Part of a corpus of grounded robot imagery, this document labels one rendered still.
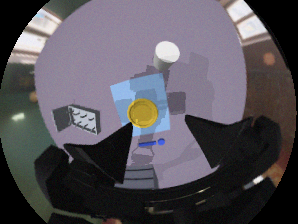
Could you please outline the light blue square mat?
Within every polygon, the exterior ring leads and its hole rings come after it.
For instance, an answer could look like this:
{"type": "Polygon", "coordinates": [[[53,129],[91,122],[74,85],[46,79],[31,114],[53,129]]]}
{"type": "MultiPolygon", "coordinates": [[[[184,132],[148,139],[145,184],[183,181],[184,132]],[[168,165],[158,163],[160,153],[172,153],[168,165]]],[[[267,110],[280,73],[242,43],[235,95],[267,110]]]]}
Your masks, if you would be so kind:
{"type": "Polygon", "coordinates": [[[156,123],[149,128],[137,128],[133,125],[132,136],[145,135],[145,133],[153,133],[170,129],[168,101],[166,101],[164,75],[162,73],[154,73],[150,76],[134,77],[121,81],[110,87],[113,93],[113,101],[116,103],[118,117],[122,125],[130,123],[128,120],[129,104],[137,99],[152,100],[158,108],[158,119],[156,123]]]}

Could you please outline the white cylinder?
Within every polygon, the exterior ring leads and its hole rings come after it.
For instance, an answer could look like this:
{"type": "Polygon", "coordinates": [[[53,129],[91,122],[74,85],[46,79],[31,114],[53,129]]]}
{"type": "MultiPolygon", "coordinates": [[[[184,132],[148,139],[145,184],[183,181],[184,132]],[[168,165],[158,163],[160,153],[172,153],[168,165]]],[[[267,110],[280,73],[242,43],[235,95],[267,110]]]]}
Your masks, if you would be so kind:
{"type": "Polygon", "coordinates": [[[157,48],[154,49],[153,65],[160,71],[168,71],[170,65],[176,63],[178,57],[180,57],[180,49],[177,45],[174,45],[172,41],[160,41],[157,48]]]}

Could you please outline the yellow plate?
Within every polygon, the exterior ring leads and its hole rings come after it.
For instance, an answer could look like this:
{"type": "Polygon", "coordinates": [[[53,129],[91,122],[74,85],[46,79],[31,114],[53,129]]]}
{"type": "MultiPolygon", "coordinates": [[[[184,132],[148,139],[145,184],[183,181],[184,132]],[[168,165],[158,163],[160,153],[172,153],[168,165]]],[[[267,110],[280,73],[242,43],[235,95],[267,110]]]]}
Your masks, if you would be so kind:
{"type": "Polygon", "coordinates": [[[158,108],[152,100],[137,99],[129,104],[126,115],[128,115],[128,120],[134,127],[149,128],[152,127],[158,119],[158,108]]]}

